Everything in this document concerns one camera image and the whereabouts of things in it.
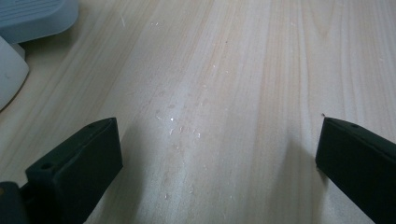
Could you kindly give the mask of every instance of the light wood surface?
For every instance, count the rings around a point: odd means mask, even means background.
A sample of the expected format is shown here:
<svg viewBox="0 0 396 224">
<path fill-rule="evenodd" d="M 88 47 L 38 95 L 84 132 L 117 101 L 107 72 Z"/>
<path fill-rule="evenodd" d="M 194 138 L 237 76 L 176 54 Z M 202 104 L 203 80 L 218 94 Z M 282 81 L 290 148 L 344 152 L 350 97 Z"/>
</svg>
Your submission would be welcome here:
<svg viewBox="0 0 396 224">
<path fill-rule="evenodd" d="M 322 114 L 396 142 L 396 1 L 79 6 L 22 45 L 0 181 L 117 117 L 124 168 L 87 223 L 372 223 L 314 158 Z"/>
</svg>

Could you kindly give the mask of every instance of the wood grain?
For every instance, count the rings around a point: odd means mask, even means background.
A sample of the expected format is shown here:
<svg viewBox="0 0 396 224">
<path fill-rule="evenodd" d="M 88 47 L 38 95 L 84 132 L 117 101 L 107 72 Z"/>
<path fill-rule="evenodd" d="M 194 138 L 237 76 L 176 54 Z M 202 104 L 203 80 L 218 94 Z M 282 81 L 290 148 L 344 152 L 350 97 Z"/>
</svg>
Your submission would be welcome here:
<svg viewBox="0 0 396 224">
<path fill-rule="evenodd" d="M 0 181 L 117 117 L 124 168 L 87 223 L 372 223 L 316 170 L 323 121 L 396 142 L 396 3 L 82 0 L 23 44 Z"/>
</svg>

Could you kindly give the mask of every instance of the small hole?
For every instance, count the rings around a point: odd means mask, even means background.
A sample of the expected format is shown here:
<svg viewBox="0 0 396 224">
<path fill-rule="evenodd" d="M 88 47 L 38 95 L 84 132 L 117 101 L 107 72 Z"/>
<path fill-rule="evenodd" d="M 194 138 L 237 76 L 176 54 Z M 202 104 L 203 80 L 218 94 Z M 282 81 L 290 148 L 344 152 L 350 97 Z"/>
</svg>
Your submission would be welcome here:
<svg viewBox="0 0 396 224">
<path fill-rule="evenodd" d="M 41 166 L 41 169 L 42 169 L 42 170 L 48 170 L 48 169 L 50 169 L 52 166 L 53 166 L 52 163 L 47 162 L 47 163 L 45 163 L 44 165 Z"/>
</svg>

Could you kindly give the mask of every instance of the black plastic piece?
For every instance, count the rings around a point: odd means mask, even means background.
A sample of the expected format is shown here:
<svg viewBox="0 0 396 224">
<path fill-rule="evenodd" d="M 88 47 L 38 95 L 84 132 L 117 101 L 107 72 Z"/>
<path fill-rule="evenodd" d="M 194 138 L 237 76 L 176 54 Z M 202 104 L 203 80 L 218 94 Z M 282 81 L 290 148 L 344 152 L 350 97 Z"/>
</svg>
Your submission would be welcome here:
<svg viewBox="0 0 396 224">
<path fill-rule="evenodd" d="M 26 170 L 20 197 L 29 223 L 83 223 L 121 168 L 117 120 L 84 127 Z M 0 217 L 9 212 L 0 208 Z"/>
<path fill-rule="evenodd" d="M 375 223 L 396 223 L 396 145 L 359 125 L 326 118 L 316 163 Z"/>
<path fill-rule="evenodd" d="M 0 223 L 29 224 L 18 185 L 13 182 L 0 183 Z"/>
</svg>

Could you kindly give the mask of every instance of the gray plastic object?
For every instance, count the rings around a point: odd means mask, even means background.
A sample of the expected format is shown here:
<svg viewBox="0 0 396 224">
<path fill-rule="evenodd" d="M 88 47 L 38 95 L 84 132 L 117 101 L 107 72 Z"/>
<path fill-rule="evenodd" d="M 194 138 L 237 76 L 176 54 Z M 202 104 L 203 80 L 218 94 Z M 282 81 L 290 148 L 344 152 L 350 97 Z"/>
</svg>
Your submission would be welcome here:
<svg viewBox="0 0 396 224">
<path fill-rule="evenodd" d="M 0 0 L 0 36 L 21 43 L 68 29 L 78 17 L 78 0 Z"/>
</svg>

